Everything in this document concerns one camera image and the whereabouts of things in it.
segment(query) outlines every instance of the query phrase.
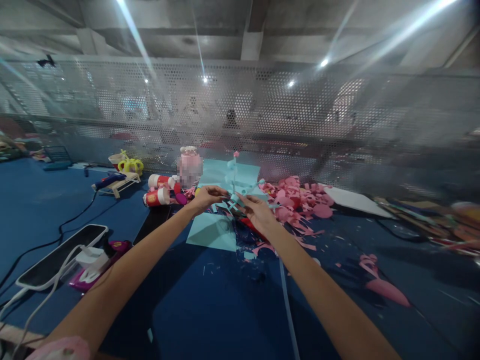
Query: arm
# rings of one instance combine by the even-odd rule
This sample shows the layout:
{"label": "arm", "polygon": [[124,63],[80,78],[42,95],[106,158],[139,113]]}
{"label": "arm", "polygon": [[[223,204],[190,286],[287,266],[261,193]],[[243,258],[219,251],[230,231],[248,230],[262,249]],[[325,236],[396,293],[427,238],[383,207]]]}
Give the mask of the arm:
{"label": "arm", "polygon": [[221,203],[227,191],[204,186],[198,196],[173,217],[135,245],[85,294],[42,345],[65,337],[80,336],[94,355],[118,313],[193,217],[213,203]]}
{"label": "arm", "polygon": [[400,359],[387,339],[337,283],[254,196],[239,207],[271,242],[344,360]]}

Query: small stand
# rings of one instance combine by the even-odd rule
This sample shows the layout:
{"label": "small stand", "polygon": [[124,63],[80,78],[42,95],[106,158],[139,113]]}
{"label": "small stand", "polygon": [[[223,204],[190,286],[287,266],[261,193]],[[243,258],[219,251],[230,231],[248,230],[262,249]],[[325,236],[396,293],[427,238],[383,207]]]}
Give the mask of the small stand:
{"label": "small stand", "polygon": [[134,183],[140,183],[140,176],[136,172],[123,172],[122,174],[126,175],[124,180],[115,181],[108,185],[107,187],[98,190],[99,193],[113,194],[115,199],[120,199],[120,192],[128,188]]}

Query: ceiling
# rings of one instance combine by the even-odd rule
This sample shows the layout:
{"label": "ceiling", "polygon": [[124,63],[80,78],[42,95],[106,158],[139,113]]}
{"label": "ceiling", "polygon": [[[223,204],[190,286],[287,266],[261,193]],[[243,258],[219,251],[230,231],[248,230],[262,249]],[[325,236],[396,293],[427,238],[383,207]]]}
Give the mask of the ceiling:
{"label": "ceiling", "polygon": [[[408,33],[442,1],[453,3]],[[472,6],[463,0],[0,0],[0,54],[140,56],[131,17],[151,57],[477,67]]]}

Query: perforated metal fence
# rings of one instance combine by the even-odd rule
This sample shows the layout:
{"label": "perforated metal fence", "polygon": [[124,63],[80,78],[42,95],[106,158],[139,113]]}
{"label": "perforated metal fence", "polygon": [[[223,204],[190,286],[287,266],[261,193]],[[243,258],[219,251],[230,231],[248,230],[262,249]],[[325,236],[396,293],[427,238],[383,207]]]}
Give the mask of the perforated metal fence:
{"label": "perforated metal fence", "polygon": [[480,76],[349,65],[54,56],[0,64],[3,119],[107,163],[174,171],[180,146],[384,196],[479,197]]}

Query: hot glue gun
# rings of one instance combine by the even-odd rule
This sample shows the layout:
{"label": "hot glue gun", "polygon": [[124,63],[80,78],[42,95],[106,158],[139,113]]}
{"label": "hot glue gun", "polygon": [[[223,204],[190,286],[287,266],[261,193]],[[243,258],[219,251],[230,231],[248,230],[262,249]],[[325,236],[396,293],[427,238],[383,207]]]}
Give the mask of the hot glue gun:
{"label": "hot glue gun", "polygon": [[102,179],[101,181],[94,183],[91,187],[93,190],[98,191],[100,189],[106,188],[108,185],[113,184],[116,181],[125,180],[126,177],[127,175],[125,174],[114,172],[108,177]]}

